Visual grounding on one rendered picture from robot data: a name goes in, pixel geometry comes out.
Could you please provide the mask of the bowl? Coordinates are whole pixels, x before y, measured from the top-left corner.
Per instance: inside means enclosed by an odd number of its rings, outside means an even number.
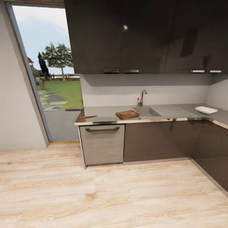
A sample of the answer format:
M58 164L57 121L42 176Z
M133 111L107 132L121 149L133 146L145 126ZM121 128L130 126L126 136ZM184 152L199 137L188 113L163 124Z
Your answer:
M195 108L197 112L205 114L205 115L210 115L210 114L214 114L215 112L217 112L218 110L216 109L212 109L212 108L207 108L207 107L197 107Z

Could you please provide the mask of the cutting board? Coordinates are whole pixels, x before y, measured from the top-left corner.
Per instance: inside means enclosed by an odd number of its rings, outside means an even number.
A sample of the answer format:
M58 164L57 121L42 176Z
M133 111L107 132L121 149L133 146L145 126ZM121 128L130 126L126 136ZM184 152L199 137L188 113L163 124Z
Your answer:
M117 112L116 115L121 119L139 116L139 114L133 110Z

